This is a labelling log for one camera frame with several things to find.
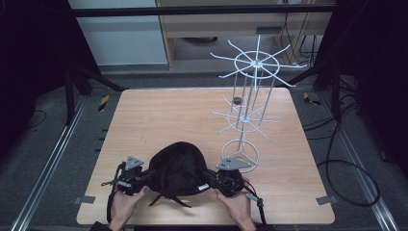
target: floor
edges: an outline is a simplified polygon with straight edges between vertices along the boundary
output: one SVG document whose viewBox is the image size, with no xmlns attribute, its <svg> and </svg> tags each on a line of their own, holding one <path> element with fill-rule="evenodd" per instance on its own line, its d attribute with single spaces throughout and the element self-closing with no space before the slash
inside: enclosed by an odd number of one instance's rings
<svg viewBox="0 0 408 231">
<path fill-rule="evenodd" d="M 234 71 L 234 67 L 215 61 L 210 55 L 223 57 L 237 56 L 237 50 L 231 47 L 230 41 L 242 50 L 253 50 L 257 38 L 218 38 L 216 42 L 205 43 L 180 39 L 177 41 L 174 67 L 166 71 L 144 71 L 143 73 L 107 78 L 132 89 L 137 88 L 190 88 L 231 86 L 229 78 L 220 79 L 218 75 Z M 269 53 L 278 50 L 272 38 L 262 37 L 262 49 Z M 306 42 L 304 51 L 310 44 Z M 302 71 L 286 69 L 279 77 L 289 80 Z M 353 78 L 344 76 L 344 80 L 353 83 Z M 334 123 L 316 127 L 330 118 L 330 88 L 314 92 L 311 88 L 314 77 L 310 77 L 291 90 L 293 102 L 304 126 L 316 163 L 330 159 L 348 160 L 363 167 L 378 184 L 381 199 L 373 206 L 356 206 L 354 203 L 367 204 L 376 197 L 373 184 L 365 173 L 356 170 L 349 164 L 330 164 L 329 176 L 336 191 L 330 186 L 325 167 L 319 167 L 323 184 L 329 195 L 339 202 L 332 207 L 336 220 L 330 225 L 277 225 L 277 230 L 408 230 L 408 179 L 399 167 L 392 162 L 383 162 L 376 140 L 367 126 L 365 119 L 359 115 L 359 107 L 352 97 L 343 100 L 343 124 L 335 139 L 331 137 L 335 130 Z M 86 226 L 76 222 L 79 205 L 72 203 L 77 196 L 83 196 L 88 180 L 97 160 L 98 151 L 103 145 L 103 138 L 115 112 L 115 105 L 120 92 L 107 89 L 92 82 L 92 96 L 75 95 L 77 105 L 83 104 L 81 116 L 72 133 L 68 133 L 69 142 L 58 143 L 66 132 L 64 89 L 46 93 L 38 100 L 35 114 L 13 148 L 12 159 L 2 167 L 0 175 L 0 230 L 10 230 L 26 202 L 29 202 L 33 189 L 38 195 L 33 203 L 34 209 L 28 214 L 28 230 L 87 230 Z M 98 112 L 101 99 L 109 95 L 109 102 L 104 112 Z M 49 176 L 45 186 L 39 187 L 36 182 L 43 176 L 48 161 L 60 148 L 61 156 L 53 159 L 57 165 L 48 169 Z"/>
</svg>

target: gray floor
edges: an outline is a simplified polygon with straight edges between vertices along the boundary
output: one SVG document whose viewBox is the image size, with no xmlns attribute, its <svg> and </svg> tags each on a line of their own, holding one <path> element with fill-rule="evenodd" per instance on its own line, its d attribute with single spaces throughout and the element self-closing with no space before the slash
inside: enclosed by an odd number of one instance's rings
<svg viewBox="0 0 408 231">
<path fill-rule="evenodd" d="M 209 56 L 209 53 L 213 52 L 220 56 L 234 57 L 236 51 L 230 51 L 227 40 L 228 38 L 219 38 L 214 43 L 190 43 L 180 39 L 177 43 L 174 67 L 170 71 L 144 71 L 138 74 L 107 76 L 107 78 L 123 87 L 132 89 L 232 86 L 230 79 L 219 79 L 217 76 L 233 70 L 233 66 L 214 62 Z M 231 38 L 231 41 L 243 50 L 253 50 L 256 38 Z M 263 38 L 262 44 L 264 51 L 273 53 L 277 50 L 271 38 Z M 290 79 L 298 71 L 283 70 L 281 73 L 280 77 Z M 313 92 L 310 89 L 313 80 L 314 78 L 310 77 L 300 83 L 297 89 L 291 91 L 303 125 L 330 117 L 327 107 L 324 106 L 330 90 Z M 85 193 L 98 157 L 98 149 L 103 144 L 101 140 L 106 135 L 105 129 L 109 128 L 117 100 L 120 97 L 119 92 L 109 90 L 96 82 L 92 82 L 92 85 L 94 87 L 92 96 L 84 97 L 76 93 L 76 102 L 85 98 L 86 104 L 78 125 L 64 149 L 57 168 L 52 172 L 48 187 L 31 219 L 29 224 L 31 230 L 87 230 L 86 226 L 76 222 L 79 205 L 73 204 L 72 201 L 76 196 L 82 196 Z M 305 102 L 305 91 L 309 93 L 312 100 L 320 101 L 323 105 Z M 107 94 L 110 100 L 105 111 L 100 113 L 97 109 L 102 97 Z M 344 100 L 343 107 L 351 103 L 353 99 L 347 98 Z M 64 88 L 43 95 L 38 100 L 37 110 L 28 124 L 30 128 L 21 135 L 14 146 L 12 159 L 2 166 L 0 230 L 9 230 L 10 225 L 13 224 L 63 132 Z M 358 154 L 364 169 L 379 185 L 381 199 L 397 225 L 397 229 L 388 230 L 408 230 L 406 219 L 408 218 L 408 180 L 396 164 L 381 160 L 380 150 L 370 128 L 356 112 L 358 109 L 344 114 L 343 137 L 346 136 L 351 141 L 353 150 Z M 305 132 L 316 163 L 325 160 L 330 142 L 330 139 L 316 140 L 316 138 L 330 137 L 333 130 L 333 123 L 329 123 L 319 129 Z M 347 160 L 348 151 L 342 137 L 337 135 L 330 158 Z M 328 194 L 335 195 L 328 185 L 324 167 L 319 167 L 319 171 Z M 367 202 L 362 190 L 364 187 L 361 187 L 361 182 L 356 177 L 355 168 L 330 164 L 329 172 L 333 184 L 341 194 L 354 201 Z M 277 230 L 387 230 L 381 227 L 374 207 L 363 208 L 347 203 L 341 198 L 339 200 L 340 202 L 332 205 L 336 220 L 331 225 L 277 225 L 276 228 Z"/>
</svg>

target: backpack strap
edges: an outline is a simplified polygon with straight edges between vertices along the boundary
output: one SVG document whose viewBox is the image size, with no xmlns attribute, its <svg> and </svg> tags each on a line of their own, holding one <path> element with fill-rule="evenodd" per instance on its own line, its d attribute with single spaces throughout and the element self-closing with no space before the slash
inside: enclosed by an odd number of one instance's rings
<svg viewBox="0 0 408 231">
<path fill-rule="evenodd" d="M 243 185 L 243 187 L 249 191 L 249 193 L 246 194 L 246 197 L 248 197 L 249 199 L 252 199 L 254 201 L 256 201 L 256 205 L 258 206 L 259 209 L 259 214 L 261 215 L 261 221 L 263 226 L 267 225 L 267 221 L 265 219 L 265 213 L 264 213 L 264 200 L 260 197 L 258 197 L 258 195 L 255 193 L 255 190 L 251 190 L 249 189 L 249 187 L 247 187 L 246 185 Z"/>
<path fill-rule="evenodd" d="M 163 196 L 162 194 L 159 194 L 159 195 L 149 204 L 149 206 L 154 205 L 154 204 L 160 199 L 160 197 L 162 197 L 162 196 Z M 186 203 L 184 203 L 183 201 L 181 201 L 179 198 L 177 198 L 177 196 L 171 196 L 171 197 L 166 197 L 166 198 L 174 200 L 174 201 L 175 201 L 177 204 L 179 204 L 179 205 L 182 205 L 182 206 L 187 207 L 187 208 L 191 208 L 190 205 L 187 205 Z"/>
<path fill-rule="evenodd" d="M 111 223 L 112 221 L 111 209 L 112 209 L 112 204 L 114 203 L 115 194 L 117 193 L 117 189 L 116 189 L 116 183 L 118 181 L 117 176 L 119 174 L 119 171 L 123 168 L 123 166 L 124 164 L 122 163 L 117 167 L 115 178 L 113 181 L 105 182 L 105 183 L 102 183 L 101 185 L 101 186 L 112 185 L 111 194 L 109 194 L 109 197 L 108 197 L 108 205 L 107 205 L 107 211 L 106 211 L 106 220 L 108 221 L 108 223 Z"/>
</svg>

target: metal rail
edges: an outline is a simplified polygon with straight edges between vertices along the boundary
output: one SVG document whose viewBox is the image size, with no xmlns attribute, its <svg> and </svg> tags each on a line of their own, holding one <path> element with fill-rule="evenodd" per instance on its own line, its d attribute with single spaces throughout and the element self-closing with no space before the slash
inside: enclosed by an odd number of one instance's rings
<svg viewBox="0 0 408 231">
<path fill-rule="evenodd" d="M 31 218 L 33 217 L 34 212 L 36 211 L 39 202 L 41 201 L 42 196 L 47 189 L 48 183 L 51 180 L 52 175 L 54 174 L 57 165 L 63 156 L 65 148 L 71 138 L 73 131 L 81 117 L 81 114 L 84 110 L 85 104 L 87 102 L 86 96 L 81 96 L 76 108 L 75 117 L 72 119 L 71 123 L 65 126 L 63 133 L 61 134 L 51 156 L 48 159 L 47 164 L 45 165 L 41 175 L 36 182 L 33 190 L 31 191 L 30 196 L 25 202 L 23 208 L 18 214 L 17 218 L 14 220 L 12 225 L 12 231 L 24 231 L 27 229 Z"/>
</svg>

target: wall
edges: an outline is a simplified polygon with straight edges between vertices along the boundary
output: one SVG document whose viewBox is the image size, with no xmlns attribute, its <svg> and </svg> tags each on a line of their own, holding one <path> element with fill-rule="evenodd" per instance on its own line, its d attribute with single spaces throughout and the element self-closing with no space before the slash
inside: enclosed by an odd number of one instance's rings
<svg viewBox="0 0 408 231">
<path fill-rule="evenodd" d="M 156 7 L 154 0 L 69 0 L 72 9 Z M 83 17 L 78 22 L 102 72 L 167 66 L 158 16 Z"/>
</svg>

